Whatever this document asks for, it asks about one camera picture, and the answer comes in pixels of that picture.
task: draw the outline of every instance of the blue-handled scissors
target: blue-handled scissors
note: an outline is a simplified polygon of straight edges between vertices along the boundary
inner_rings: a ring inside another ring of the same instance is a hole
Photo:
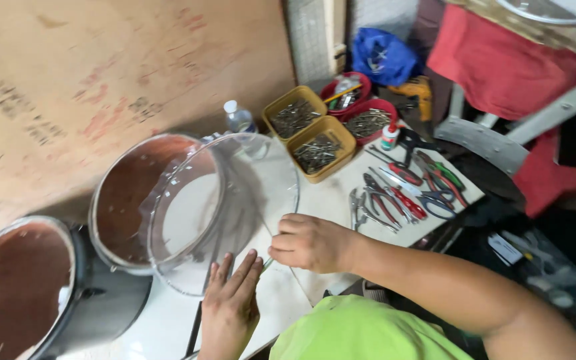
[[[398,176],[393,174],[390,171],[390,169],[385,167],[379,167],[379,169],[381,170],[382,173],[384,173],[384,175],[388,176],[390,180],[400,185],[400,187],[402,187],[405,191],[409,192],[412,196],[416,197],[421,203],[421,206],[423,206],[428,213],[432,214],[432,216],[444,220],[452,220],[455,216],[457,216],[457,213],[455,213],[454,210],[452,210],[446,204],[446,202],[452,202],[455,198],[454,193],[451,190],[437,190],[437,191],[423,192],[416,186],[409,184],[398,178]],[[432,210],[434,206],[442,210],[445,210],[448,213],[448,215],[437,214]]]

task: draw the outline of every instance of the neon green shirt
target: neon green shirt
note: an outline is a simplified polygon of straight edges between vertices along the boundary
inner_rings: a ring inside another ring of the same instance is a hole
[[[270,360],[472,360],[415,315],[357,295],[327,297],[279,335]]]

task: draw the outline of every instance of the blue plastic bag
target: blue plastic bag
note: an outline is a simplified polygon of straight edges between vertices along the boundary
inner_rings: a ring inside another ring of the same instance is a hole
[[[395,35],[373,28],[359,28],[353,43],[353,70],[373,83],[401,85],[420,75],[420,60]]]

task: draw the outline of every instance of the tan plastic container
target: tan plastic container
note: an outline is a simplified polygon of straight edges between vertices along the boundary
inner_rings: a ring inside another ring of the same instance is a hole
[[[277,137],[277,139],[281,140],[281,142],[283,143],[286,143],[288,140],[303,133],[309,127],[313,126],[318,120],[321,119],[321,117],[313,119],[310,125],[304,127],[297,134],[292,135],[289,138],[283,138],[279,136],[279,134],[277,134],[275,128],[273,127],[273,124],[270,122],[270,119],[272,119],[275,115],[279,114],[279,112],[282,111],[283,109],[286,109],[288,105],[292,104],[293,102],[296,102],[299,99],[305,99],[306,101],[308,101],[312,105],[313,109],[315,109],[315,112],[321,114],[321,117],[325,116],[325,114],[328,112],[328,107],[326,106],[326,104],[324,104],[323,100],[319,98],[319,95],[315,94],[315,92],[312,91],[311,88],[305,85],[295,87],[294,89],[286,93],[284,96],[270,103],[270,105],[268,105],[264,109],[264,112],[262,113],[262,118],[264,119],[264,122],[266,123],[270,131],[272,131],[273,134],[275,134],[275,136]]]
[[[308,175],[303,171],[292,154],[303,144],[313,141],[313,139],[315,139],[319,134],[325,134],[331,139],[337,138],[340,141],[342,148],[335,154],[337,156],[336,160],[326,165],[319,172]],[[352,160],[357,144],[355,137],[337,120],[337,118],[324,116],[313,123],[313,125],[308,126],[303,131],[300,131],[297,135],[290,138],[290,140],[285,143],[285,146],[288,153],[290,153],[292,160],[301,170],[306,179],[308,179],[309,182],[316,184],[344,167],[348,161]]]

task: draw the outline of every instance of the hand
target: hand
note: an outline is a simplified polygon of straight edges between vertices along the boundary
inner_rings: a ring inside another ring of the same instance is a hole
[[[228,253],[219,266],[213,263],[202,303],[202,345],[199,360],[237,360],[259,323],[255,288],[263,262],[251,250],[227,280],[232,264]]]
[[[320,274],[351,271],[351,248],[363,237],[334,222],[301,214],[284,215],[279,232],[268,254],[283,265]]]

